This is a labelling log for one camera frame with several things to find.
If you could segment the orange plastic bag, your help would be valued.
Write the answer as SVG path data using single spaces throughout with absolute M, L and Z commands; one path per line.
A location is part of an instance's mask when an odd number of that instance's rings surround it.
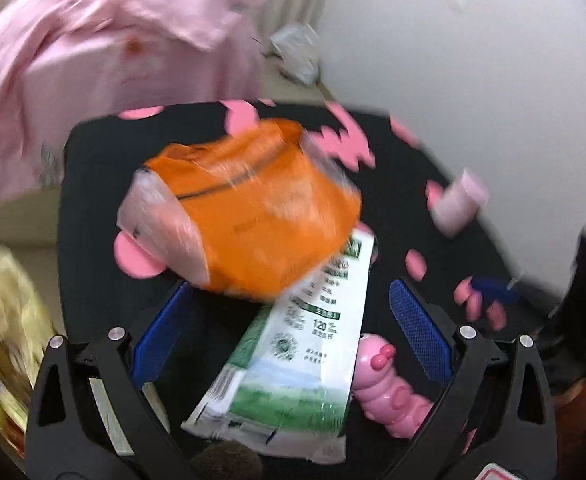
M 360 210 L 358 188 L 304 128 L 271 118 L 167 145 L 134 173 L 117 225 L 191 285 L 267 300 L 335 256 Z

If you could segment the yellow plastic trash bag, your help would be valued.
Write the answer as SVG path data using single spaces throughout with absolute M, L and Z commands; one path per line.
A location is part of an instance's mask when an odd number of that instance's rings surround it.
M 25 457 L 29 403 L 46 346 L 56 335 L 35 284 L 0 246 L 0 443 Z

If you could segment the black pink-patterned table cloth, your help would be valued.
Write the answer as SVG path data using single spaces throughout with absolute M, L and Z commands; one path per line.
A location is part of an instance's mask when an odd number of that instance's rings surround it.
M 118 116 L 85 122 L 72 130 L 64 153 L 58 274 L 64 322 L 70 340 L 85 342 L 105 336 L 116 325 L 132 327 L 139 311 L 157 307 L 177 279 L 165 272 L 137 281 L 118 268 L 113 256 L 116 212 L 134 170 L 169 143 L 200 144 L 217 140 L 224 122 L 249 110 L 259 118 L 285 118 L 329 140 L 329 154 L 343 166 L 362 193 L 362 221 L 380 247 L 372 266 L 364 328 L 399 344 L 399 370 L 415 380 L 419 392 L 437 392 L 418 363 L 388 307 L 390 283 L 409 278 L 430 304 L 443 307 L 454 322 L 465 312 L 454 296 L 456 287 L 473 275 L 512 278 L 496 244 L 477 221 L 448 238 L 434 226 L 427 200 L 435 184 L 449 180 L 416 141 L 400 138 L 400 127 L 387 115 L 346 110 L 337 104 L 302 105 L 233 101 L 166 107 L 139 120 Z M 168 412 L 171 435 L 186 454 L 204 450 L 204 441 L 178 429 L 186 408 L 195 408 L 214 372 L 240 340 L 257 307 L 211 294 L 197 296 L 195 318 L 179 340 L 156 386 Z M 366 422 L 351 408 L 347 424 L 346 463 L 313 465 L 306 460 L 266 457 L 264 479 L 381 479 L 407 444 L 392 439 L 380 425 Z

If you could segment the pink caterpillar toy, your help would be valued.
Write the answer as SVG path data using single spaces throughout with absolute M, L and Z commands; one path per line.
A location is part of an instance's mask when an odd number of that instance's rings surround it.
M 367 419 L 383 425 L 393 438 L 412 439 L 433 403 L 398 375 L 396 353 L 382 336 L 362 334 L 351 391 Z

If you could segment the pink cream jar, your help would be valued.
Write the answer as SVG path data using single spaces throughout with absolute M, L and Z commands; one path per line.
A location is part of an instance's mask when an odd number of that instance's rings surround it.
M 448 237 L 463 231 L 489 200 L 488 188 L 468 169 L 446 188 L 428 181 L 425 195 L 434 225 Z

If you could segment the white plastic bag on floor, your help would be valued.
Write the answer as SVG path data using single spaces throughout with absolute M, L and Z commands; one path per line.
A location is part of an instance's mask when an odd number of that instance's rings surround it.
M 291 23 L 270 38 L 273 53 L 280 58 L 280 72 L 296 84 L 311 87 L 320 78 L 319 37 L 308 24 Z

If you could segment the pink floral duvet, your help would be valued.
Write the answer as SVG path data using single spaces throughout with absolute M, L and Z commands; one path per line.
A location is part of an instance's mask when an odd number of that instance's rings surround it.
M 266 0 L 14 0 L 0 13 L 0 203 L 61 181 L 80 122 L 252 100 Z

